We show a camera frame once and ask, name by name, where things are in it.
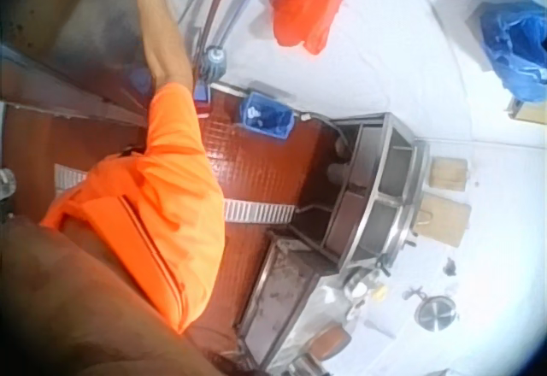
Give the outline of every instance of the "utensil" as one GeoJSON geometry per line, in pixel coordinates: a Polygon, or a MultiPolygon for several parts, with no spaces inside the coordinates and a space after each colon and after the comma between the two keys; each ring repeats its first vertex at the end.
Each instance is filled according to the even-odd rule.
{"type": "Polygon", "coordinates": [[[427,331],[443,331],[456,320],[456,304],[449,297],[428,297],[420,287],[406,292],[403,299],[408,300],[413,295],[417,295],[421,299],[415,312],[416,323],[427,331]]]}
{"type": "Polygon", "coordinates": [[[447,198],[424,194],[414,232],[454,248],[468,229],[471,206],[447,198]]]}
{"type": "Polygon", "coordinates": [[[344,294],[350,301],[355,301],[367,295],[368,286],[365,278],[371,273],[370,269],[359,267],[346,280],[344,285],[344,294]]]}
{"type": "Polygon", "coordinates": [[[468,174],[467,160],[435,156],[432,159],[428,185],[440,190],[464,192],[468,174]]]}

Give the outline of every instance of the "orange jacket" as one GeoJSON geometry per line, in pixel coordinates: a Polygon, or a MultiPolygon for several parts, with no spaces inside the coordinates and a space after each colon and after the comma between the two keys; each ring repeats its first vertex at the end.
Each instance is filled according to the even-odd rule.
{"type": "Polygon", "coordinates": [[[42,225],[59,229],[66,215],[91,225],[175,330],[203,312],[224,251],[223,196],[184,86],[154,97],[143,155],[99,162],[42,225]]]}

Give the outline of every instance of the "blue plastic basket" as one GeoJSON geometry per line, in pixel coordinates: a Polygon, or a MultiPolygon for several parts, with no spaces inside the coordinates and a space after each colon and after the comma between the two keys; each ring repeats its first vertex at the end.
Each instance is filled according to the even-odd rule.
{"type": "Polygon", "coordinates": [[[295,124],[290,108],[258,92],[243,100],[239,115],[243,128],[279,139],[287,139],[295,124]]]}

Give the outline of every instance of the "brown tiled floor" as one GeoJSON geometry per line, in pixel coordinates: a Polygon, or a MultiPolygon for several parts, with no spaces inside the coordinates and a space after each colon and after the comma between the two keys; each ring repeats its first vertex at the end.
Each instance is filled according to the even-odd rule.
{"type": "MultiPolygon", "coordinates": [[[[228,198],[270,203],[297,203],[305,177],[320,149],[332,145],[321,124],[298,123],[287,141],[278,141],[234,126],[239,99],[214,94],[214,110],[201,121],[203,142],[228,198]]],[[[53,164],[81,170],[129,144],[144,142],[144,130],[93,120],[67,120],[9,108],[6,115],[4,165],[18,179],[18,213],[39,220],[55,195],[53,164]]],[[[265,226],[228,224],[226,252],[215,292],[203,316],[188,331],[202,349],[234,350],[232,330],[242,314],[268,247],[265,226]]]]}

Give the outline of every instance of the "blue plastic bag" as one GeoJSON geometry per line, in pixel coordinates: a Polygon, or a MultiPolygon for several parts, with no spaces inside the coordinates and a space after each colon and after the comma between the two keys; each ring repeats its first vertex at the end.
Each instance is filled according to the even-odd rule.
{"type": "Polygon", "coordinates": [[[489,4],[480,17],[484,48],[503,86],[519,100],[547,97],[547,10],[534,2],[489,4]]]}

